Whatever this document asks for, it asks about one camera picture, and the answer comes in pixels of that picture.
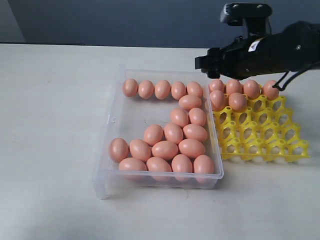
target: egg tray cell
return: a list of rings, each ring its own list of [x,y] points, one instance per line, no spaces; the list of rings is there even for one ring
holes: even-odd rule
[[[214,111],[222,158],[238,157],[244,161],[258,158],[268,162],[309,158],[309,143],[300,138],[301,126],[292,121],[293,110],[286,108],[286,100],[285,96],[268,100],[260,95],[248,99],[243,112],[234,112],[229,106]]]

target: label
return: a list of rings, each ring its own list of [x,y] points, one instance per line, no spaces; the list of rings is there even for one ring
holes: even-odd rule
[[[258,44],[263,39],[263,37],[258,38],[257,40],[253,41],[248,49],[248,52],[254,52],[257,49]]]

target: egg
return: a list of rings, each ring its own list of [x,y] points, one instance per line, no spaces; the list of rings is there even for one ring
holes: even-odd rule
[[[184,136],[187,139],[196,139],[200,142],[204,142],[208,138],[207,131],[200,125],[188,124],[183,128]]]
[[[197,83],[196,81],[191,81],[186,85],[186,92],[188,93],[188,95],[193,95],[201,98],[204,90],[199,83]]]
[[[122,92],[126,97],[132,98],[137,94],[138,87],[137,81],[133,78],[129,78],[124,81],[122,85]]]
[[[243,93],[243,86],[242,84],[235,79],[231,79],[225,85],[225,93],[229,96],[233,93]]]
[[[146,128],[143,134],[143,141],[145,141],[149,146],[153,146],[160,142],[164,136],[164,130],[158,124],[150,125]]]
[[[272,87],[275,83],[275,80],[268,81],[262,88],[262,94],[265,95],[268,100],[275,100],[279,96],[279,90]]]
[[[229,106],[235,112],[243,112],[247,107],[247,99],[243,94],[234,92],[229,96]]]
[[[178,151],[179,149],[177,144],[168,140],[156,143],[151,149],[154,157],[159,157],[167,161],[173,159],[174,156],[177,155]]]
[[[169,122],[163,128],[165,139],[175,144],[179,144],[184,139],[184,133],[181,127],[175,123]]]
[[[206,148],[202,142],[192,138],[182,140],[179,143],[179,150],[189,158],[196,158],[206,152]]]
[[[209,84],[210,92],[213,90],[219,90],[221,92],[225,92],[225,85],[220,79],[213,79]]]
[[[193,166],[190,158],[186,155],[178,154],[176,155],[171,162],[171,168],[174,173],[192,173]],[[175,177],[179,182],[186,182],[187,177],[176,176]]]
[[[198,107],[194,107],[189,111],[189,120],[192,124],[204,126],[207,122],[207,116],[205,112]]]
[[[139,84],[138,94],[142,99],[149,99],[154,94],[155,86],[149,81],[145,80]]]
[[[129,144],[129,148],[132,157],[140,159],[143,162],[146,162],[151,156],[149,145],[141,139],[132,140]]]
[[[170,120],[172,123],[183,128],[189,123],[188,113],[181,108],[175,108],[170,113]]]
[[[119,170],[120,171],[147,171],[147,166],[146,164],[141,161],[140,159],[134,158],[134,157],[128,157],[123,159],[119,163]],[[141,175],[124,175],[125,178],[129,180],[140,180],[144,176]]]
[[[187,111],[193,108],[200,108],[201,104],[200,97],[194,95],[185,95],[179,100],[179,106]]]
[[[129,146],[124,139],[115,138],[109,145],[108,153],[114,162],[120,163],[123,159],[128,157]]]
[[[260,85],[255,80],[248,80],[243,84],[243,93],[246,94],[249,99],[256,99],[260,96]]]
[[[154,86],[154,94],[157,99],[163,100],[170,94],[171,85],[167,80],[161,80]]]
[[[193,171],[195,174],[213,174],[215,172],[214,162],[207,155],[198,156],[193,162]],[[196,177],[200,184],[205,184],[208,178]]]
[[[150,157],[146,161],[147,169],[150,172],[172,172],[170,164],[161,157]],[[159,182],[167,182],[170,180],[169,176],[152,176],[152,178]]]
[[[225,94],[220,90],[213,90],[210,93],[210,101],[212,110],[215,112],[221,111],[226,106],[226,96]]]
[[[186,86],[182,82],[176,81],[174,84],[172,84],[171,95],[175,100],[179,100],[186,94],[187,94]]]

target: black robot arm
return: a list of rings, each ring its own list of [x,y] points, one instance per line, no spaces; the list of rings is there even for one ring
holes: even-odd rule
[[[245,19],[242,23],[266,22],[267,17]],[[296,76],[309,69],[320,68],[320,24],[298,21],[277,34],[267,34],[265,28],[255,33],[248,30],[247,38],[237,37],[223,48],[210,48],[207,55],[195,58],[195,68],[211,79],[224,75],[243,80],[251,76],[297,72],[284,84],[275,84],[283,91]]]

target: robotic arm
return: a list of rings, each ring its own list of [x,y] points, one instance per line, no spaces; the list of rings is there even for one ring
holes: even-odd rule
[[[285,73],[273,86],[284,91],[300,74],[320,69],[320,24],[298,21],[281,33],[272,34],[268,17],[272,9],[264,3],[227,3],[220,16],[222,23],[242,26],[242,36],[223,48],[213,47],[207,55],[195,58],[195,69],[208,78],[224,75],[243,80],[251,76]],[[283,87],[279,83],[292,75]]]

